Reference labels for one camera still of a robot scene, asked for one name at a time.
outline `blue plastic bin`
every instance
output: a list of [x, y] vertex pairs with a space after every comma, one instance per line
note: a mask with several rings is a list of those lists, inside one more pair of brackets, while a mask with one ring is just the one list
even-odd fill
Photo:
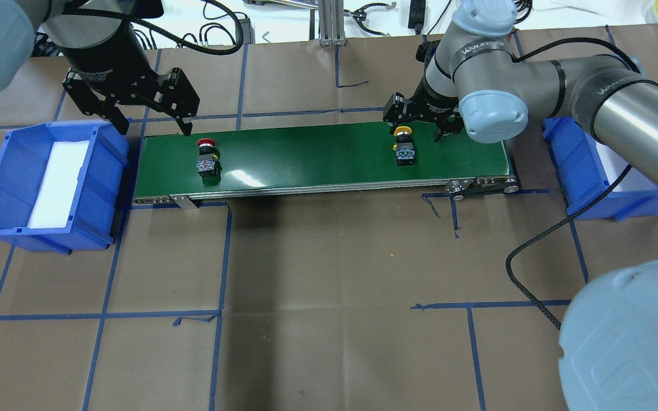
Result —
[[[583, 132], [570, 117], [545, 120], [543, 136], [550, 140], [572, 214], [603, 193], [610, 183], [601, 162], [595, 140]], [[638, 171], [632, 170], [629, 179]], [[658, 187], [646, 190], [611, 192], [600, 203], [583, 213], [580, 219], [614, 218], [622, 221], [632, 216], [658, 214]]]
[[[66, 226], [28, 228], [50, 151], [57, 141], [88, 140]], [[129, 144], [101, 120], [55, 122], [7, 133], [0, 150], [0, 240], [33, 252], [105, 249]]]

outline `kinova logo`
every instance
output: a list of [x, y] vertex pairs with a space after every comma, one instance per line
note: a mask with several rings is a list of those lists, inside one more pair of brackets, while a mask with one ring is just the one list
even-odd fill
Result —
[[462, 53], [464, 55], [467, 55], [472, 51], [482, 49], [482, 47], [495, 47], [495, 46], [504, 47], [504, 42], [496, 40], [496, 41], [493, 41], [493, 42], [483, 42], [483, 43], [479, 43], [479, 44], [476, 44], [476, 45], [470, 45], [470, 46], [466, 47], [464, 50], [462, 50]]
[[614, 81], [613, 83], [609, 84], [608, 86], [605, 86], [605, 88], [601, 88], [601, 91], [598, 91], [598, 95], [602, 96], [603, 94], [608, 93], [608, 90], [611, 90], [612, 87], [616, 87], [619, 84], [623, 83], [623, 80], [618, 80]]

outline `green tray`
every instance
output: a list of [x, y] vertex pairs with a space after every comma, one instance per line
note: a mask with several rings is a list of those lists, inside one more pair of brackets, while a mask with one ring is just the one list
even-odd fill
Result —
[[[416, 122], [416, 164], [398, 167], [386, 123], [268, 128], [144, 140], [136, 203], [446, 184], [513, 178], [504, 143], [480, 144], [465, 132], [433, 143], [436, 126]], [[213, 138], [221, 180], [206, 185], [196, 171], [196, 141]]]

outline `red cap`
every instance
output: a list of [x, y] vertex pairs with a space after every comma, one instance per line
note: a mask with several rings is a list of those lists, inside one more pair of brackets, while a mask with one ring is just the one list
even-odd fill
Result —
[[217, 143], [215, 143], [215, 140], [211, 138], [200, 138], [199, 140], [196, 141], [196, 145], [201, 146], [203, 144], [209, 144], [212, 147], [217, 147]]

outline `yellow cap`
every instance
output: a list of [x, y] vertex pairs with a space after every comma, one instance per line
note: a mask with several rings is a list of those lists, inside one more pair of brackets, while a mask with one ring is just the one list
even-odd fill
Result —
[[401, 133], [401, 132], [406, 132], [406, 133], [408, 133], [408, 134], [412, 134], [412, 133], [413, 133], [413, 130], [412, 130], [412, 128], [407, 127], [407, 126], [400, 126], [400, 127], [398, 127], [398, 128], [395, 128], [395, 132], [392, 133], [392, 135], [394, 135], [395, 137], [397, 137], [397, 135], [398, 135], [399, 133]]

